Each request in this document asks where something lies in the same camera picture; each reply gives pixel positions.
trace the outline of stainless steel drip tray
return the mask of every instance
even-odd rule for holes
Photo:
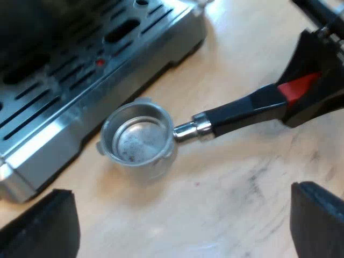
[[[179,1],[85,6],[58,44],[0,66],[2,198],[37,195],[112,111],[205,38],[203,15]]]

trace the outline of light wood surface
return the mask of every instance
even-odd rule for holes
[[[181,124],[275,82],[311,23],[287,0],[215,0],[199,51],[143,96]],[[170,173],[143,188],[95,148],[95,136],[35,200],[0,201],[0,227],[53,188],[71,189],[81,226],[78,257],[297,257],[290,185],[315,181],[344,195],[344,112],[298,128],[278,121],[181,146]]]

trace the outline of red accent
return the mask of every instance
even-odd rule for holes
[[[104,64],[105,64],[105,60],[102,58],[100,58],[96,61],[96,65],[98,65],[99,67],[103,66]]]
[[[290,108],[298,101],[311,87],[314,81],[321,77],[321,73],[308,74],[291,82],[278,86],[280,92],[286,97]]]

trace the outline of drip tray grate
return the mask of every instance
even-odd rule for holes
[[[65,20],[53,40],[0,63],[0,153],[35,193],[114,109],[205,37],[203,17],[175,0],[84,2]]]

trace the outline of black plastic part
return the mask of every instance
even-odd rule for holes
[[[0,231],[0,258],[75,258],[80,227],[74,194],[53,190]]]
[[[205,114],[218,137],[247,125],[281,119],[286,105],[286,98],[270,84],[237,101],[205,111]]]
[[[300,258],[344,257],[344,202],[313,182],[294,183],[290,231]]]
[[[282,118],[286,125],[296,127],[344,107],[344,68],[338,57],[339,51],[338,45],[331,39],[322,39],[317,32],[302,32],[296,51],[277,84],[314,72],[321,72],[321,78],[288,108]]]
[[[319,27],[344,39],[344,21],[319,0],[292,0]]]

